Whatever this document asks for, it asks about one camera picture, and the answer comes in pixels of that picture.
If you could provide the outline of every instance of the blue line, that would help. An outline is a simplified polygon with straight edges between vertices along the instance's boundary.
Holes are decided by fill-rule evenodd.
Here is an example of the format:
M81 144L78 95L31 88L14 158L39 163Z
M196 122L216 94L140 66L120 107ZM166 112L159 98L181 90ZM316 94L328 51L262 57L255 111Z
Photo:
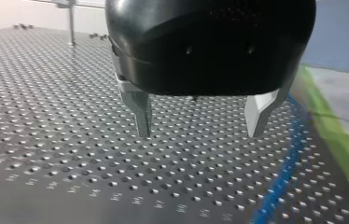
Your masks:
M291 104L302 108L302 112L306 114L306 109L300 105L291 95L288 95ZM301 120L293 122L294 133L291 137L292 148L289 150L288 159L282 165L279 176L274 180L271 186L271 193L267 194L262 202L261 208L256 212L253 219L255 224L266 224L272 217L276 208L279 197L286 192L286 181L293 176L296 168L296 162L300 159L300 151L303 150L302 139L305 139L303 129L300 126Z

